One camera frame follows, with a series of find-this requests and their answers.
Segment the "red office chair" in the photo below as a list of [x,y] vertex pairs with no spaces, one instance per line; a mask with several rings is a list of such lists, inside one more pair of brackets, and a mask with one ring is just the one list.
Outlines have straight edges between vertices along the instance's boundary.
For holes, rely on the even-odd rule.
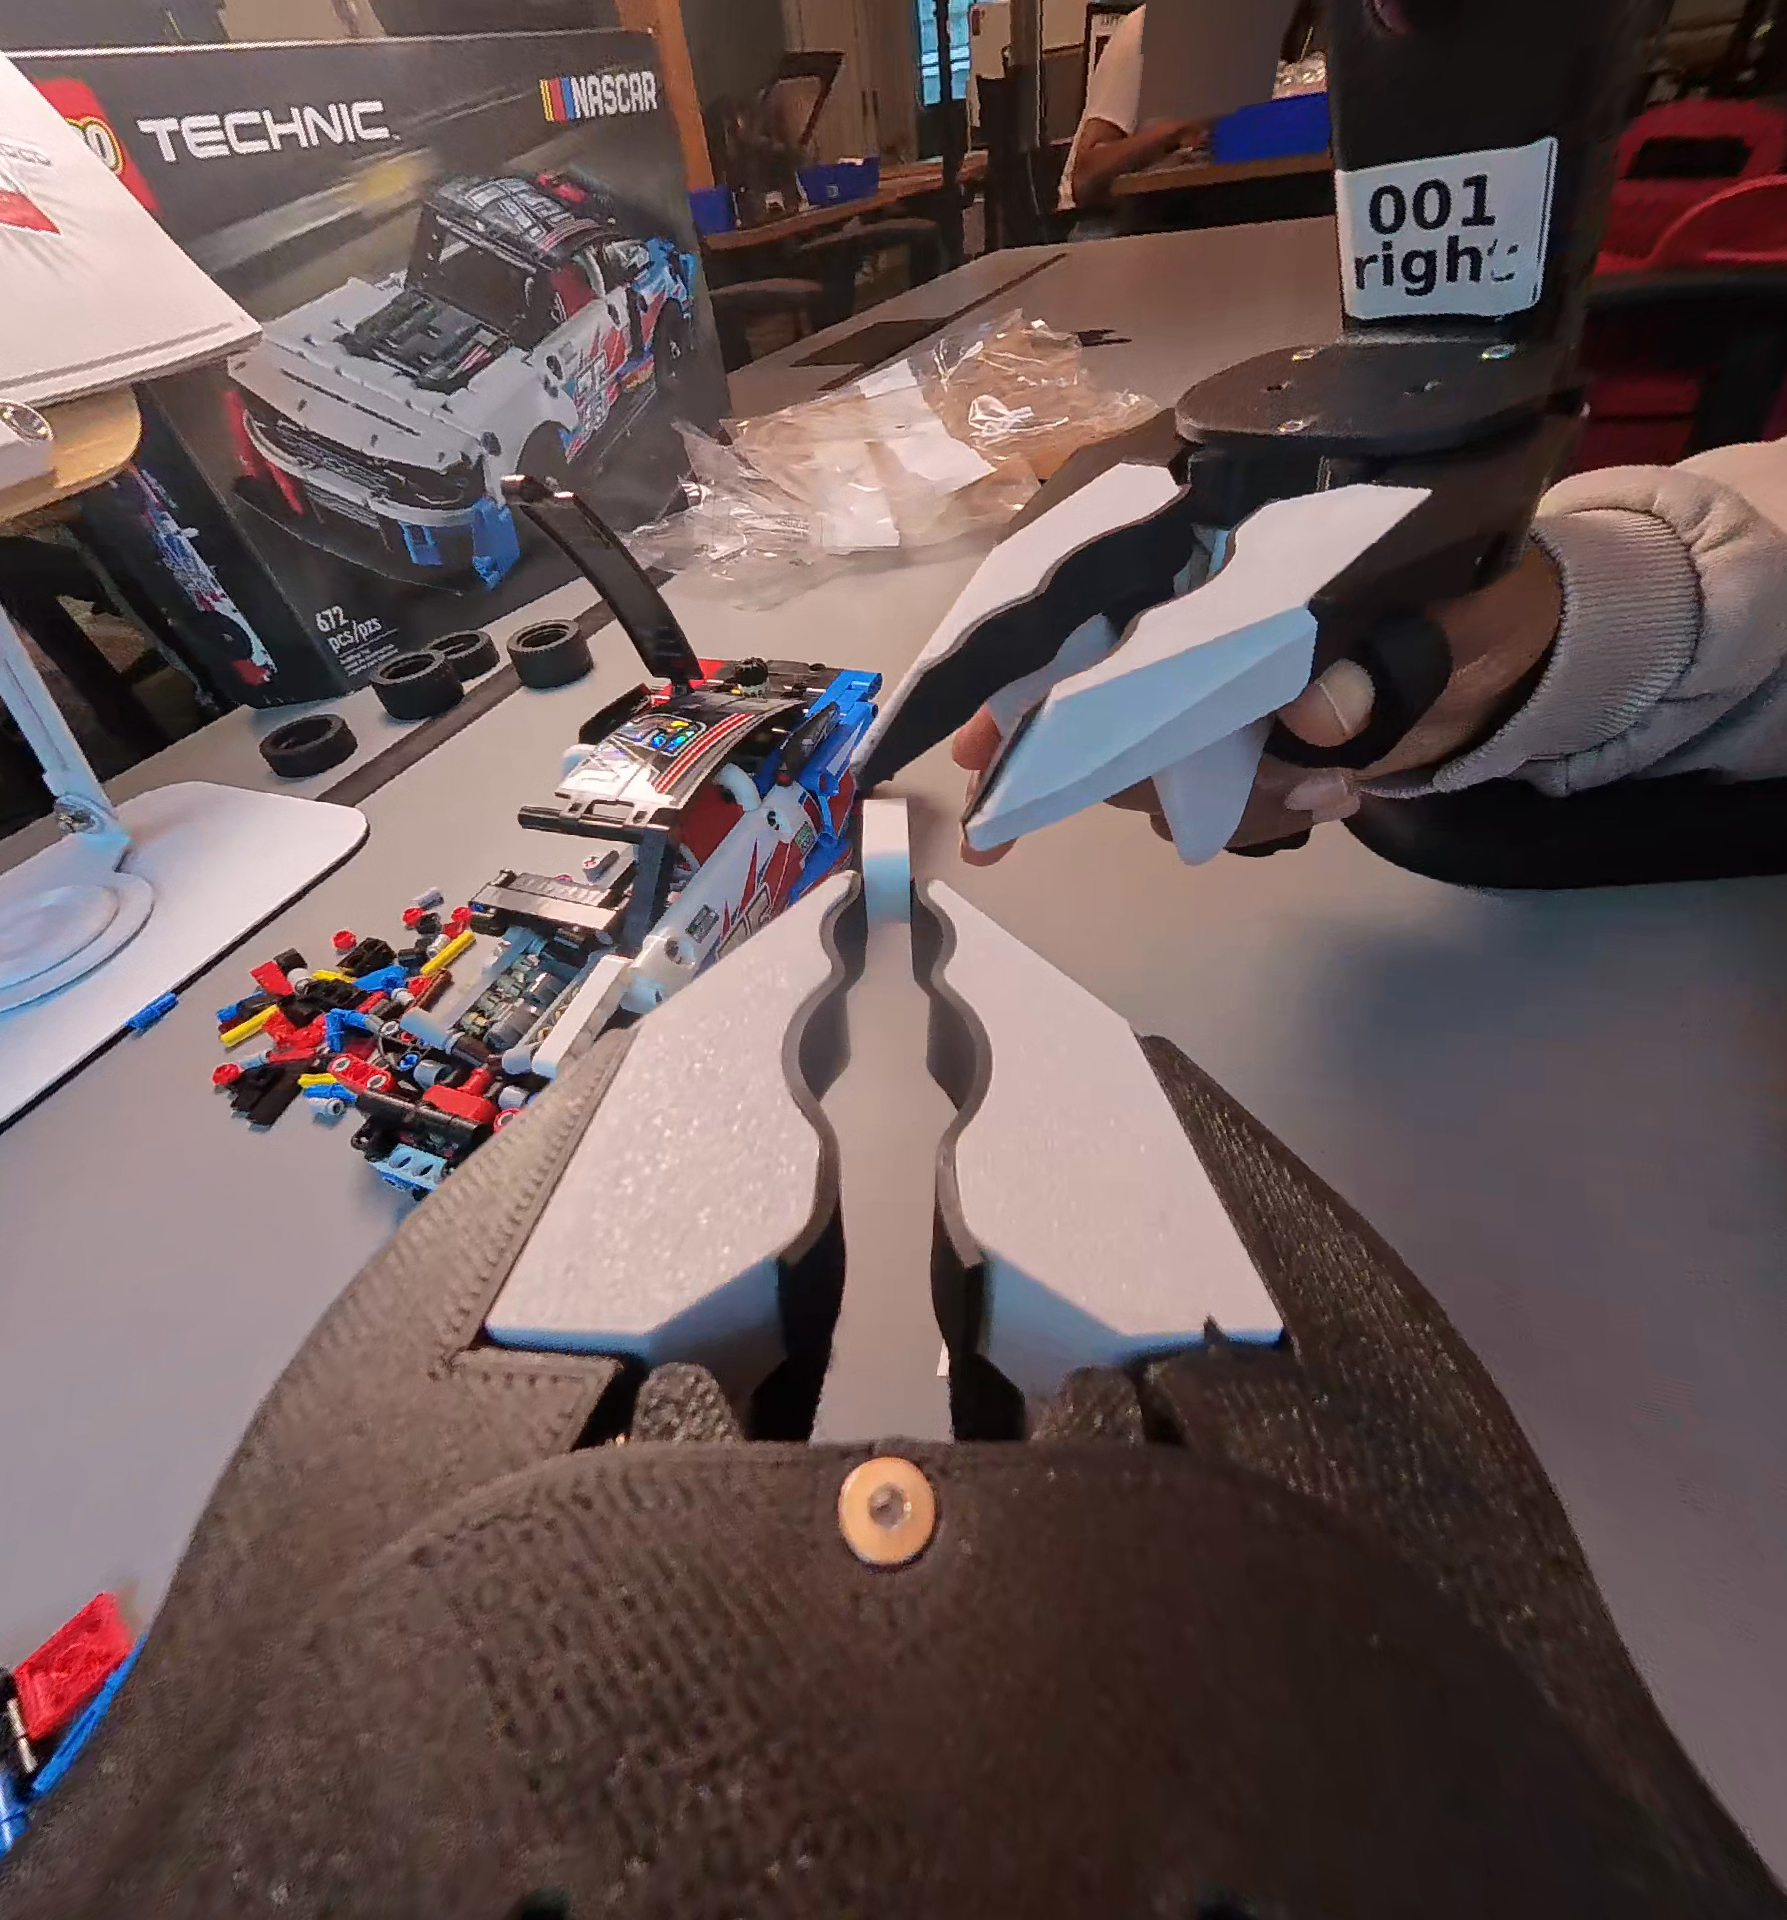
[[1580,342],[1572,466],[1787,437],[1787,115],[1645,111],[1619,136]]

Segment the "small blue parts bin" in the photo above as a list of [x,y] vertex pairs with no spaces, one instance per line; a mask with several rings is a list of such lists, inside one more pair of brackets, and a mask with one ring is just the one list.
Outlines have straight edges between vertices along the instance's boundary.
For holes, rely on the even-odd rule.
[[1210,141],[1215,162],[1324,157],[1330,147],[1331,104],[1324,88],[1238,106],[1215,121]]

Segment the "pile of blue black pins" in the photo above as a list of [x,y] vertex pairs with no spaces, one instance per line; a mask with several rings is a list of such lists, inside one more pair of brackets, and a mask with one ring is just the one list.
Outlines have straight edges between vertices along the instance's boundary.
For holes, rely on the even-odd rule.
[[136,1660],[116,1599],[97,1594],[16,1667],[0,1667],[0,1861],[61,1785]]

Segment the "person's right hand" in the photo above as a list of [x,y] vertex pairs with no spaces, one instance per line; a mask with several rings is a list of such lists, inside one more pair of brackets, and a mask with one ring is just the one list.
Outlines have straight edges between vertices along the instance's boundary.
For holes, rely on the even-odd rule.
[[1361,805],[1364,781],[1432,769],[1467,754],[1544,670],[1561,608],[1555,568],[1536,544],[1487,588],[1430,607],[1428,618],[1448,645],[1447,686],[1396,747],[1361,771],[1349,769],[1339,755],[1368,725],[1375,691],[1358,665],[1325,666],[1278,710],[1288,735],[1324,750],[1321,768],[1264,755],[1227,849],[1255,852],[1297,839],[1320,822],[1349,817]]

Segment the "crumpled clear plastic bags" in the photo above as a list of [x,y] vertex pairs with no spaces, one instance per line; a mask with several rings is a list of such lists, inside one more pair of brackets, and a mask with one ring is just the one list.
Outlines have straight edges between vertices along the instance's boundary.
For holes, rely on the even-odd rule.
[[674,512],[623,536],[644,570],[696,572],[763,608],[843,572],[989,536],[1075,453],[1159,412],[1079,335],[1011,309],[725,438],[682,428]]

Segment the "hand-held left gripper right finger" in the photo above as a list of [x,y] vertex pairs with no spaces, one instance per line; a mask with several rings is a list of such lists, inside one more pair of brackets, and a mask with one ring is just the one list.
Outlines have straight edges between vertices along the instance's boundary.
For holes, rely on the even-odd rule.
[[955,1425],[1021,1425],[1082,1368],[1283,1316],[1133,1028],[940,880],[913,891],[934,1160],[933,1306]]

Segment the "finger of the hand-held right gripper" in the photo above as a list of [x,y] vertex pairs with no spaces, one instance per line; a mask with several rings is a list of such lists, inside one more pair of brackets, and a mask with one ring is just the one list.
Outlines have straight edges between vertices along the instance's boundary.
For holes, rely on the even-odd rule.
[[858,783],[888,780],[977,708],[989,708],[1002,754],[1049,771],[1049,693],[1230,557],[1235,532],[1196,523],[1194,506],[1164,466],[1119,463],[1008,532],[870,725]]
[[1309,601],[1404,523],[1428,489],[1351,483],[1245,517],[1216,572],[1142,612],[1119,645],[1049,683],[970,807],[986,852],[1153,781],[1176,852],[1237,832],[1268,723],[1309,683]]

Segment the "white instruction booklet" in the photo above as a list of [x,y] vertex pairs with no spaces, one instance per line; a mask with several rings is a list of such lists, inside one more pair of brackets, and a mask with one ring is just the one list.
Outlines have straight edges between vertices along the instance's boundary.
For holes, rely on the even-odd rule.
[[256,338],[0,52],[0,491],[52,473],[41,409]]

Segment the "lego race car model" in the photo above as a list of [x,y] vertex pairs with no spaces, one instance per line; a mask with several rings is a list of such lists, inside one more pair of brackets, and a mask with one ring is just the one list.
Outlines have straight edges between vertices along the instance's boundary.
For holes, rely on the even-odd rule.
[[589,579],[647,670],[566,749],[551,794],[520,809],[518,860],[474,888],[474,948],[437,1007],[469,1063],[537,1087],[843,863],[880,676],[703,661],[583,500],[520,473],[502,491]]

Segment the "black lego set box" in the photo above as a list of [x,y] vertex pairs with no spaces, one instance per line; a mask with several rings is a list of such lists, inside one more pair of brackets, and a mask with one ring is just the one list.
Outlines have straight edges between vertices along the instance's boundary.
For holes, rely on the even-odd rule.
[[622,29],[15,52],[262,333],[140,391],[81,542],[227,708],[574,579],[500,491],[659,519],[729,409],[651,34]]

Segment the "pile of mixed lego pieces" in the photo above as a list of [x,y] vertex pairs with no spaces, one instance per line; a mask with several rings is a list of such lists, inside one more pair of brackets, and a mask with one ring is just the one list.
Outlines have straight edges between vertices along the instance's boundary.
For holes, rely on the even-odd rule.
[[488,914],[419,893],[388,935],[349,925],[312,958],[256,964],[253,992],[215,1014],[209,1085],[249,1129],[300,1105],[348,1124],[387,1185],[431,1193],[513,1122],[541,1079],[529,1033],[560,990],[534,936],[500,939]]

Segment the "person's right forearm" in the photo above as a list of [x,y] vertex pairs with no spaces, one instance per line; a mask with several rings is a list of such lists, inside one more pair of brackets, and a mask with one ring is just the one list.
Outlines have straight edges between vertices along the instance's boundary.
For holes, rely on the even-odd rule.
[[1576,473],[1531,538],[1561,583],[1544,675],[1470,750],[1372,794],[1787,780],[1787,437]]

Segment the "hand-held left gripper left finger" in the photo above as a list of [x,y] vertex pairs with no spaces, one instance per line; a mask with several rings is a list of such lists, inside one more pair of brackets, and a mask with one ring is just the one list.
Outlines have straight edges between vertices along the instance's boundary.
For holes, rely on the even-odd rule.
[[809,1433],[840,1315],[840,870],[626,1033],[496,1293],[488,1342],[705,1368],[749,1433]]

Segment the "black cloth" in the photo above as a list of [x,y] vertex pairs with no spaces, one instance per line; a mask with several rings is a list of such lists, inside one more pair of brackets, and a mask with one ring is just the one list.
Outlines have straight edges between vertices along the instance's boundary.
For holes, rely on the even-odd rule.
[[1787,877],[1787,780],[1634,780],[1566,798],[1487,781],[1364,798],[1344,827],[1404,873],[1475,891]]

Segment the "white booklet stand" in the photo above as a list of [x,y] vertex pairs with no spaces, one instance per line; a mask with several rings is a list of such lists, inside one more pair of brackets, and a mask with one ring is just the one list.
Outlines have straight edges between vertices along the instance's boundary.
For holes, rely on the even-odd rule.
[[[0,400],[0,520],[116,472],[137,407]],[[151,1005],[355,852],[360,811],[218,781],[114,805],[0,603],[0,697],[41,761],[55,839],[0,873],[0,1131]]]

